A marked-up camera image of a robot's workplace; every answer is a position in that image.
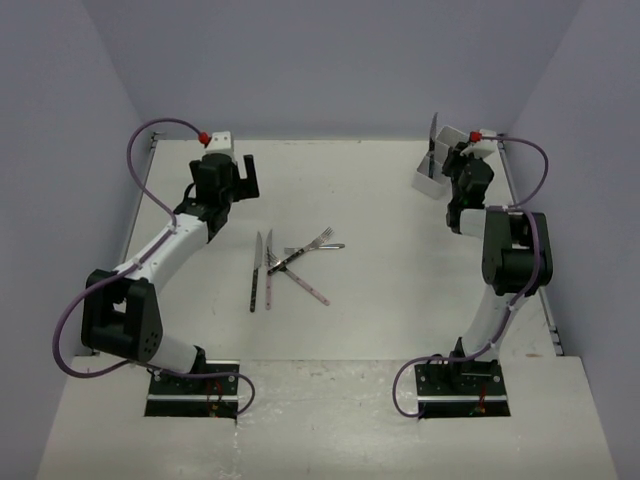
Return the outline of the green handled knife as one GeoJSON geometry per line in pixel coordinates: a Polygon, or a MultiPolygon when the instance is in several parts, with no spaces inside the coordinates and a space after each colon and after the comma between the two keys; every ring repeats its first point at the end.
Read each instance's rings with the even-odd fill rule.
{"type": "Polygon", "coordinates": [[[434,178],[435,171],[435,148],[436,148],[436,138],[437,138],[437,121],[438,121],[438,112],[436,111],[433,114],[430,131],[429,131],[429,148],[427,151],[427,175],[430,179],[434,178]]]}

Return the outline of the black handled knife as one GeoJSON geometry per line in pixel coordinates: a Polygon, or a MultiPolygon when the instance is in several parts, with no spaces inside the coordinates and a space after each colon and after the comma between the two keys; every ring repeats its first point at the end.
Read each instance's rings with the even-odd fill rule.
{"type": "Polygon", "coordinates": [[[256,310],[259,270],[262,265],[262,258],[263,258],[263,239],[262,239],[261,233],[257,232],[256,240],[255,240],[255,248],[254,248],[251,295],[250,295],[250,304],[249,304],[249,311],[251,313],[254,313],[256,310]]]}

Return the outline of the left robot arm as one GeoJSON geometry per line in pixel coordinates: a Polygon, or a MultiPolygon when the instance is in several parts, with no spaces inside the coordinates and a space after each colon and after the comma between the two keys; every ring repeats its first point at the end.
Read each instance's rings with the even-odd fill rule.
{"type": "Polygon", "coordinates": [[[172,374],[195,393],[208,379],[203,348],[166,333],[158,296],[196,252],[228,221],[234,203],[260,196],[254,157],[243,157],[242,178],[232,156],[205,154],[189,163],[192,183],[170,211],[171,220],[139,254],[112,271],[97,269],[86,282],[81,342],[101,353],[172,374]]]}

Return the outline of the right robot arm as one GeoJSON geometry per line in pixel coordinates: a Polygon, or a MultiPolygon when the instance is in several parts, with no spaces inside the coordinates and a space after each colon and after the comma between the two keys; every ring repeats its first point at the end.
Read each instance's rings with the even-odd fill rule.
{"type": "Polygon", "coordinates": [[[477,363],[488,366],[499,361],[503,336],[513,317],[550,283],[553,258],[544,213],[485,203],[494,171],[470,141],[448,149],[442,173],[452,187],[447,226],[455,234],[482,241],[484,294],[470,327],[449,354],[451,364],[446,368],[448,385],[467,393],[481,382],[477,363]]]}

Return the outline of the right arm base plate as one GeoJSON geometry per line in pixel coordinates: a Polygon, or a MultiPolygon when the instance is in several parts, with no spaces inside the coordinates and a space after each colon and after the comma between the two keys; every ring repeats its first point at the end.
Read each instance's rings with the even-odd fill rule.
{"type": "Polygon", "coordinates": [[[428,361],[414,373],[420,419],[511,415],[498,360],[428,361]]]}

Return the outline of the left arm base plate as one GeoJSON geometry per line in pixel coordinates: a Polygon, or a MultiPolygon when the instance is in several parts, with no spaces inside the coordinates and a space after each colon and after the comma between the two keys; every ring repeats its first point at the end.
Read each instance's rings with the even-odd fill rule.
{"type": "Polygon", "coordinates": [[[240,362],[207,360],[206,373],[224,373],[213,379],[190,380],[149,371],[145,417],[237,419],[240,362]]]}

